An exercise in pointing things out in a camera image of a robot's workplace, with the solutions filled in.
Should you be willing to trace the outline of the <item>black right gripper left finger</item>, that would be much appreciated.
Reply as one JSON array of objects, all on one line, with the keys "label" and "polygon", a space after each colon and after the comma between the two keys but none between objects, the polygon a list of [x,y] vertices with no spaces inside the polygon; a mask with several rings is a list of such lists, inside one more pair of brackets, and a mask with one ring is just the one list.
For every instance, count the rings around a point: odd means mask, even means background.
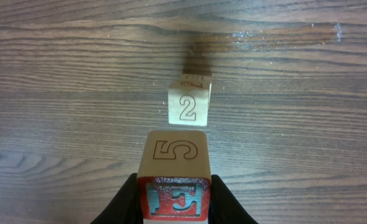
[{"label": "black right gripper left finger", "polygon": [[143,224],[137,173],[132,173],[91,224]]}]

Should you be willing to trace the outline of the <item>wooden leaf number two block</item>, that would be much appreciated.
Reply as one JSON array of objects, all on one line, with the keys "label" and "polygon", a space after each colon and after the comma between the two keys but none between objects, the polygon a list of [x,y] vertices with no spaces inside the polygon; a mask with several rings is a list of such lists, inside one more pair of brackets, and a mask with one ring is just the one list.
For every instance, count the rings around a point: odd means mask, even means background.
[{"label": "wooden leaf number two block", "polygon": [[176,80],[168,89],[168,122],[207,126],[211,82]]}]

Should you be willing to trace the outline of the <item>red E wooden block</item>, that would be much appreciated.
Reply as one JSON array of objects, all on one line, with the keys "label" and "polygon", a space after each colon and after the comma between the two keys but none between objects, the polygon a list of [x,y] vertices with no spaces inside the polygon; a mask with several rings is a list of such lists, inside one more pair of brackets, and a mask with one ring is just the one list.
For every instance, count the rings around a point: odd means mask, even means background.
[{"label": "red E wooden block", "polygon": [[211,170],[202,131],[150,131],[137,173],[147,220],[203,222],[208,218]]}]

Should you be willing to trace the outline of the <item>wooden B block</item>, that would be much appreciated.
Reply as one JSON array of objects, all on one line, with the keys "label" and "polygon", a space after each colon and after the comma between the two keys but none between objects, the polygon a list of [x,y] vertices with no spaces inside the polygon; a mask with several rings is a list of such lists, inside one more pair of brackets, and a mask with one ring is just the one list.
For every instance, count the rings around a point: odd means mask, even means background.
[{"label": "wooden B block", "polygon": [[213,77],[209,75],[196,75],[196,74],[184,73],[181,75],[181,79],[196,82],[212,82]]}]

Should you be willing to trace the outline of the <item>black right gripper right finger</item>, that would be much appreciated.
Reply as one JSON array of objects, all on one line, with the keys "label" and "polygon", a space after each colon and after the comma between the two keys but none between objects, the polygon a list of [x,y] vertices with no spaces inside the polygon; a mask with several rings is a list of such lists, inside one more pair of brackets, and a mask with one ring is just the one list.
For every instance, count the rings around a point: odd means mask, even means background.
[{"label": "black right gripper right finger", "polygon": [[211,176],[209,224],[258,224],[237,201],[222,179]]}]

